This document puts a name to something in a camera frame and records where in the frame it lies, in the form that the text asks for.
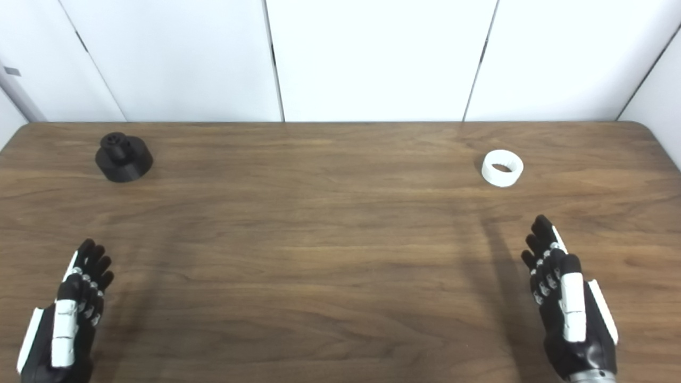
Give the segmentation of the right robot hand, white and black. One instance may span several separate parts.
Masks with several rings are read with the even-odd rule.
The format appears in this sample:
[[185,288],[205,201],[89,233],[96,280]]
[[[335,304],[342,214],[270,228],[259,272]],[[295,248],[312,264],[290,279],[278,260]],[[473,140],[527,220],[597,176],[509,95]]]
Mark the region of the right robot hand, white and black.
[[615,382],[619,334],[598,281],[585,279],[579,257],[546,216],[537,216],[530,229],[521,259],[548,361],[564,382]]

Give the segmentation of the left robot hand, white and black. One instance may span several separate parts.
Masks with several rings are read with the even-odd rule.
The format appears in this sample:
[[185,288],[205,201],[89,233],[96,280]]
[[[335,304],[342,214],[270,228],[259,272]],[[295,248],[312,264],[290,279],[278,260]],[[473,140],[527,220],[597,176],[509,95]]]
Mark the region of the left robot hand, white and black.
[[85,239],[71,257],[56,298],[35,308],[19,352],[21,382],[89,382],[92,347],[114,280],[105,247]]

